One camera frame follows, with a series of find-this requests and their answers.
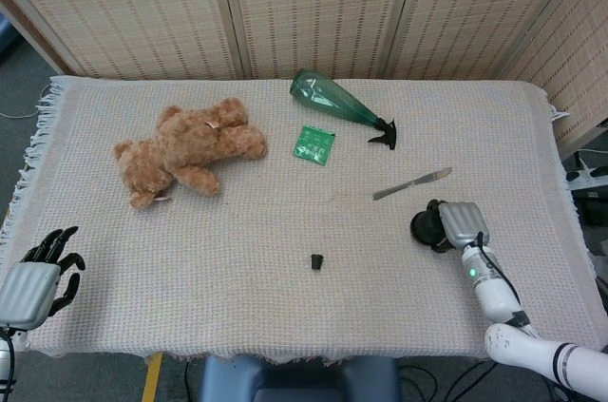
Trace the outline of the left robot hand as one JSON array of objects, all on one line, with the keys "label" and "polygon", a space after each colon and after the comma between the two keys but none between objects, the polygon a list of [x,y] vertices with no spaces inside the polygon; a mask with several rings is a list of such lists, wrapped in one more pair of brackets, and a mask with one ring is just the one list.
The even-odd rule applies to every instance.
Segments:
[{"label": "left robot hand", "polygon": [[86,264],[80,254],[63,252],[78,230],[51,231],[10,268],[1,287],[1,327],[9,334],[40,327],[76,297]]}]

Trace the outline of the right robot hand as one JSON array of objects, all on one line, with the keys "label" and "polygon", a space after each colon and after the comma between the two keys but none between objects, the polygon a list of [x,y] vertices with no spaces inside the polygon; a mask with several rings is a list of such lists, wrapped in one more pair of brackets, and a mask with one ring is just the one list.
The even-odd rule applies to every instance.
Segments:
[{"label": "right robot hand", "polygon": [[489,244],[489,229],[475,202],[431,200],[427,212],[431,216],[431,230],[437,235],[429,246],[436,253],[450,249],[464,251],[466,246],[478,244],[480,233],[482,244]]}]

